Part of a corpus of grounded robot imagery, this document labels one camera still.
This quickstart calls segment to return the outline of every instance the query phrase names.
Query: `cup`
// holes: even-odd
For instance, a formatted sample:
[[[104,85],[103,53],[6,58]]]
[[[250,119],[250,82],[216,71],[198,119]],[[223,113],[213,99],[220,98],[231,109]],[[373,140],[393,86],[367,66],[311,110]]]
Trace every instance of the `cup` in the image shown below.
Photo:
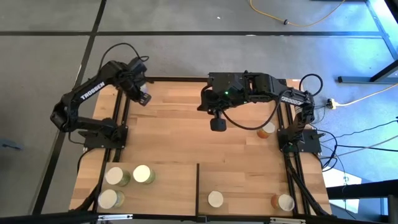
[[[98,197],[98,205],[103,209],[118,208],[124,202],[124,194],[118,190],[104,190]]]
[[[210,192],[209,196],[207,197],[207,201],[213,208],[220,208],[224,203],[224,197],[221,192],[214,190]]]
[[[283,210],[285,212],[289,212],[295,207],[293,198],[286,194],[275,194],[272,196],[271,205],[274,207],[274,209]]]
[[[264,127],[257,130],[257,135],[262,139],[266,139],[274,132],[275,132],[275,125],[269,122]]]
[[[108,184],[117,185],[120,187],[128,184],[130,178],[130,173],[126,170],[122,170],[120,167],[112,167],[105,174],[105,179]]]
[[[138,183],[143,184],[150,184],[155,180],[155,172],[145,165],[137,166],[134,169],[132,176]]]

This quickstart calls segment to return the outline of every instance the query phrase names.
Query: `mounting plate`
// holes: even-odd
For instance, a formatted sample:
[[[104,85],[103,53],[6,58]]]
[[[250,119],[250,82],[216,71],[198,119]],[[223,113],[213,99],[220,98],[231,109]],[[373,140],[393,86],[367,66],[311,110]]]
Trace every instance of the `mounting plate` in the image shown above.
[[[125,125],[118,127],[118,134],[120,137],[117,141],[96,131],[79,131],[78,133],[86,139],[85,147],[87,148],[124,149],[126,146],[128,129],[129,127]]]
[[[321,145],[319,139],[313,139],[312,136],[316,136],[318,133],[313,129],[304,129],[303,136],[305,144],[301,148],[297,148],[297,146],[293,147],[285,147],[284,152],[311,152],[311,153],[319,153],[322,152]],[[287,130],[286,129],[278,129],[278,142],[280,150],[282,150],[283,146],[288,144],[287,140]]]

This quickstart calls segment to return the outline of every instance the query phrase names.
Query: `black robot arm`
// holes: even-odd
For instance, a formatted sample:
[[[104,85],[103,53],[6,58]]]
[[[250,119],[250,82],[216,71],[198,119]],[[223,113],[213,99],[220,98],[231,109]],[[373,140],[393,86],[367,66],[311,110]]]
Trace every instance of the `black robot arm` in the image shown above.
[[[225,131],[226,123],[221,114],[228,108],[245,103],[284,102],[295,106],[296,117],[286,129],[288,142],[292,145],[303,143],[303,130],[306,124],[314,120],[314,100],[307,91],[303,92],[287,87],[278,79],[264,73],[209,73],[207,86],[201,91],[199,111],[214,115],[210,121],[211,130]],[[248,130],[257,130],[267,123]]]
[[[106,147],[111,146],[111,142],[122,145],[126,134],[123,127],[118,126],[111,118],[95,120],[79,117],[78,109],[84,101],[107,85],[122,89],[127,98],[145,106],[151,98],[141,90],[146,83],[144,75],[146,70],[139,57],[132,59],[129,64],[109,61],[102,66],[95,77],[62,96],[60,102],[54,106],[51,121],[62,132],[70,133],[76,129],[87,130],[79,132],[86,138],[86,147]],[[95,140],[99,138],[104,140],[95,143]]]

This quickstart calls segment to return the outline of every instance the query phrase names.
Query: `gray floor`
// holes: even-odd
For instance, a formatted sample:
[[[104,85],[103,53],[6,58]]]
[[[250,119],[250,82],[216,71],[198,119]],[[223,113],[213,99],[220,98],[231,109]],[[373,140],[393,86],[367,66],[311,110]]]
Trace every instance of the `gray floor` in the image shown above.
[[[295,3],[253,0],[253,3],[260,10],[301,24],[320,18],[338,4],[307,0]],[[373,3],[376,11],[383,10],[377,0]],[[91,30],[99,4],[99,0],[67,4],[5,0],[0,3],[0,31]],[[398,43],[391,17],[382,15],[392,42]],[[108,0],[99,29],[377,31],[363,2],[346,3],[325,22],[297,28],[256,14],[247,1],[238,0]],[[24,146],[22,151],[0,150],[0,202],[7,205],[0,210],[0,217],[30,212],[56,133],[49,114],[62,94],[73,86],[87,40],[87,37],[0,37],[0,137]],[[95,74],[103,52],[118,42],[129,42],[141,55],[150,56],[149,76],[205,77],[208,72],[250,70],[277,78],[302,78],[317,73],[325,82],[316,98],[319,105],[327,98],[345,103],[385,88],[385,85],[341,85],[335,80],[340,75],[371,76],[393,61],[384,41],[378,37],[97,37],[85,79]],[[131,57],[131,50],[123,47],[107,56],[125,62]],[[307,80],[305,87],[316,91],[318,81]],[[385,123],[398,116],[398,104],[393,100],[397,96],[395,88],[349,107],[327,110],[325,119],[317,126],[339,135]],[[95,98],[90,99],[80,108],[80,114],[91,116],[94,104]],[[341,138],[339,143],[366,146],[377,143],[396,135],[396,125]],[[396,149],[397,143],[394,140],[382,146]],[[67,210],[80,154],[80,146],[65,141],[45,213]],[[365,150],[343,156],[341,160],[350,174],[379,181],[398,178],[398,168],[394,165],[397,158],[393,152]]]

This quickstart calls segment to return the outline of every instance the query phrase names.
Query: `wooden table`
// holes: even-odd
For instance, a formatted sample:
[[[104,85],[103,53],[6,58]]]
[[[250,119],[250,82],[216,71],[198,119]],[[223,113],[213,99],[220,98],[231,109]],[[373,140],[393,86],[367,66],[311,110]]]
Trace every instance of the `wooden table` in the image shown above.
[[[294,80],[287,80],[287,83],[288,86],[295,88],[299,85],[299,82]],[[255,131],[246,131],[230,123],[227,131],[223,133],[211,131],[209,122],[212,117],[197,111],[197,106],[200,104],[200,90],[204,86],[205,83],[201,82],[149,84],[152,101],[146,107],[137,103],[130,105],[127,119],[128,140],[120,162],[133,165],[181,166],[182,169],[200,164],[199,214],[291,216],[291,212],[280,212],[271,207],[271,197],[274,194],[289,194],[284,159],[279,151],[276,134],[264,140],[258,138]],[[108,86],[101,90],[93,117],[95,119],[111,117],[115,99],[116,90],[113,87]],[[230,109],[227,113],[239,124],[258,126],[270,115],[274,106],[273,102],[250,103]],[[287,124],[285,110],[282,111]],[[278,126],[276,115],[272,122]],[[82,159],[70,208],[79,206],[97,184],[103,155],[104,149],[95,149]],[[301,160],[306,186],[323,209],[331,213],[317,158],[311,154],[301,153]],[[196,185],[195,176],[187,179],[190,181],[184,184]],[[159,193],[164,190],[170,193],[172,188],[173,192],[178,192],[176,186],[181,181],[184,180],[176,179],[172,183],[157,184],[153,191]],[[137,186],[134,188],[136,195],[140,195],[143,191],[137,189]],[[212,190],[220,191],[224,195],[224,204],[220,208],[212,208],[207,202],[207,195]],[[295,192],[298,210],[303,213],[297,186]],[[175,196],[175,198],[168,194],[167,199],[159,194],[151,196],[152,194],[146,192],[145,195],[148,195],[148,201],[154,200],[159,206],[141,208],[125,206],[120,213],[195,215],[195,199],[187,201],[192,197],[190,194],[187,197]],[[141,203],[146,201],[142,197],[139,200]],[[185,203],[185,206],[171,208],[181,203]]]

